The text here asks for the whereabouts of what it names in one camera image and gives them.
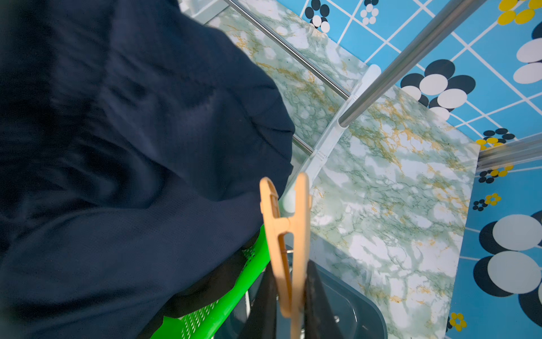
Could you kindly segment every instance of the perforated green plastic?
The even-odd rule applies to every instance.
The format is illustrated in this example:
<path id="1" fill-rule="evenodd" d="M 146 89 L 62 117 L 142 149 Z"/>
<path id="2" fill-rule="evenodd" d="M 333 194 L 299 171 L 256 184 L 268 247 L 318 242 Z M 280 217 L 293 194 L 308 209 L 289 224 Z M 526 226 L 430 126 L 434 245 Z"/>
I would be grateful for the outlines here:
<path id="1" fill-rule="evenodd" d="M 244 294 L 269 264 L 269 249 L 264 227 L 252 248 L 244 255 L 247 263 L 234 288 L 221 299 L 181 319 L 164 317 L 164 323 L 151 339 L 210 339 L 222 326 Z"/>

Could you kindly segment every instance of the navy cloth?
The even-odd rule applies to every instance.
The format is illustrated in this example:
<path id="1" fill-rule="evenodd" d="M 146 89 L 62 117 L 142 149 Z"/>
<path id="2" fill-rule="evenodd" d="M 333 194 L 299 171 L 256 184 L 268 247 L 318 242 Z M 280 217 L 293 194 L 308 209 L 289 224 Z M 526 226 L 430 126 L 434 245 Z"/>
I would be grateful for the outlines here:
<path id="1" fill-rule="evenodd" d="M 175 0 L 0 4 L 0 337 L 135 338 L 260 228 L 294 126 Z"/>

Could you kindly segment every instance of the wooden clothespin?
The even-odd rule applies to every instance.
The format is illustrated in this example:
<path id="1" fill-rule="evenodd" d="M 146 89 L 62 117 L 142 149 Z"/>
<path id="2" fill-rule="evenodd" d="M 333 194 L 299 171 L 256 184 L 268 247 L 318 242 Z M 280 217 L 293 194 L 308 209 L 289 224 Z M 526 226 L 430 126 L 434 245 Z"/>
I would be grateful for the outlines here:
<path id="1" fill-rule="evenodd" d="M 271 267 L 279 292 L 280 311 L 285 318 L 292 319 L 291 339 L 301 335 L 302 312 L 305 306 L 305 280 L 311 241 L 312 197 L 308 193 L 309 180 L 306 173 L 299 173 L 295 184 L 295 214 L 281 218 L 279 195 L 267 177 L 260 181 L 263 223 L 266 230 Z M 284 237 L 294 236 L 294 260 L 292 278 L 288 266 Z"/>

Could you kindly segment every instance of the green marble contact paper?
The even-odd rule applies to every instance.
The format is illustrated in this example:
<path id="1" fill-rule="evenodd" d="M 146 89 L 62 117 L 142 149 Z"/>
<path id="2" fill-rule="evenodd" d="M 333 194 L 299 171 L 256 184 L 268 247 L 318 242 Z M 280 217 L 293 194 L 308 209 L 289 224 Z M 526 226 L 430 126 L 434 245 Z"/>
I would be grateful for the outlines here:
<path id="1" fill-rule="evenodd" d="M 243 4 L 345 89 L 363 76 L 363 62 L 275 0 Z M 208 25 L 225 32 L 273 78 L 296 134 L 314 146 L 344 100 L 234 9 L 225 9 Z"/>
<path id="2" fill-rule="evenodd" d="M 314 182 L 311 257 L 375 302 L 389 338 L 444 338 L 478 152 L 394 87 Z"/>
<path id="3" fill-rule="evenodd" d="M 243 1 L 351 90 L 366 66 L 275 0 Z M 209 22 L 276 82 L 315 145 L 341 97 L 227 8 Z M 370 298 L 389 338 L 444 338 L 479 146 L 394 87 L 354 121 L 314 182 L 311 258 Z M 307 156 L 293 147 L 294 173 Z"/>

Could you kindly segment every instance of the metal rail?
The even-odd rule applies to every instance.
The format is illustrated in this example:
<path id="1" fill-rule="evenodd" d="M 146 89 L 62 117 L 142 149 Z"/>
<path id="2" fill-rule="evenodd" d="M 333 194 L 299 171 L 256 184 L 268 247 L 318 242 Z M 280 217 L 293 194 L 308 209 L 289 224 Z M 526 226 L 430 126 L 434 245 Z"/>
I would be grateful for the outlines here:
<path id="1" fill-rule="evenodd" d="M 312 62 L 310 62 L 309 59 L 302 56 L 295 48 L 293 48 L 288 42 L 286 42 L 286 40 L 284 40 L 282 36 L 280 36 L 278 33 L 276 33 L 273 29 L 268 27 L 266 24 L 261 22 L 237 0 L 224 0 L 224 1 L 228 5 L 230 5 L 233 9 L 235 9 L 237 12 L 239 12 L 239 14 L 241 14 L 246 19 L 248 19 L 248 21 L 250 21 L 254 26 L 258 27 L 260 31 L 262 31 L 265 35 L 270 37 L 271 40 L 276 42 L 280 47 L 282 47 L 282 49 L 288 52 L 288 54 L 291 55 L 294 59 L 301 62 L 301 64 L 305 68 L 311 71 L 312 74 L 316 75 L 318 79 L 322 80 L 326 85 L 328 85 L 343 99 L 345 100 L 348 99 L 348 97 L 350 96 L 350 93 L 347 90 L 345 90 L 341 85 L 336 83 L 333 79 L 331 79 L 324 72 L 318 69 L 318 67 Z"/>
<path id="2" fill-rule="evenodd" d="M 308 155 L 311 155 L 314 152 L 314 149 L 309 144 L 304 142 L 300 137 L 295 134 L 292 141 L 297 147 L 301 148 L 301 150 Z"/>
<path id="3" fill-rule="evenodd" d="M 542 133 L 491 147 L 480 152 L 476 171 L 486 171 L 508 165 L 517 165 L 542 158 Z"/>
<path id="4" fill-rule="evenodd" d="M 358 100 L 344 112 L 339 118 L 339 124 L 342 127 L 347 127 L 365 112 L 485 1 L 450 0 L 405 50 L 395 58 L 391 65 L 361 94 Z"/>

